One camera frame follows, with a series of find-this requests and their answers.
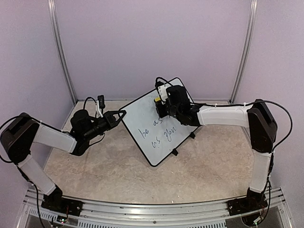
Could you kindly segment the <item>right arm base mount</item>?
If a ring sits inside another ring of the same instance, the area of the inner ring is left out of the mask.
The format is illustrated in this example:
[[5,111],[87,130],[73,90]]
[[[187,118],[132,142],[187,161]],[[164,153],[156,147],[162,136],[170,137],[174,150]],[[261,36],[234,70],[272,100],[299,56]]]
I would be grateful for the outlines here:
[[266,208],[268,202],[265,198],[257,201],[255,198],[244,197],[229,200],[227,206],[229,215],[234,216]]

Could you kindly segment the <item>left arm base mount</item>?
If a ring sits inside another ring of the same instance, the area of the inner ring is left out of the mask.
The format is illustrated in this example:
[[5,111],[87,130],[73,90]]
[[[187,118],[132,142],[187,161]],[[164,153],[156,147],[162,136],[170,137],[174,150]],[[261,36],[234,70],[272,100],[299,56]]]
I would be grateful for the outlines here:
[[79,217],[83,208],[83,204],[84,203],[82,201],[75,199],[67,199],[63,197],[52,198],[50,196],[44,195],[41,206],[42,208],[51,211]]

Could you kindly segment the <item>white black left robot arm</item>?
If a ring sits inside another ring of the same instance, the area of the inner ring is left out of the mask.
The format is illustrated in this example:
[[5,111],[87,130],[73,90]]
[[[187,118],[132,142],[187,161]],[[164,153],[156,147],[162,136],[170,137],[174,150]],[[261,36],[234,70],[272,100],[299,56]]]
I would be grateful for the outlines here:
[[78,110],[70,122],[69,132],[50,126],[27,113],[8,119],[0,127],[0,143],[8,160],[13,163],[27,181],[42,191],[42,206],[62,211],[66,206],[62,190],[46,175],[31,154],[33,144],[41,144],[74,156],[82,156],[93,146],[91,140],[103,136],[115,128],[126,111],[107,111],[100,117],[90,116],[86,109]]

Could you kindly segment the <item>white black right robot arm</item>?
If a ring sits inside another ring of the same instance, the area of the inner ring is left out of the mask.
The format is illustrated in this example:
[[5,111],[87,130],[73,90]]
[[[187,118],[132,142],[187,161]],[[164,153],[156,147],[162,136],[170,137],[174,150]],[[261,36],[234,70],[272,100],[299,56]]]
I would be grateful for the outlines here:
[[253,211],[264,199],[273,163],[277,124],[263,100],[253,104],[193,103],[181,85],[157,85],[160,117],[173,117],[198,129],[197,141],[186,148],[192,168],[185,181],[199,182],[201,200],[245,195],[243,207]]

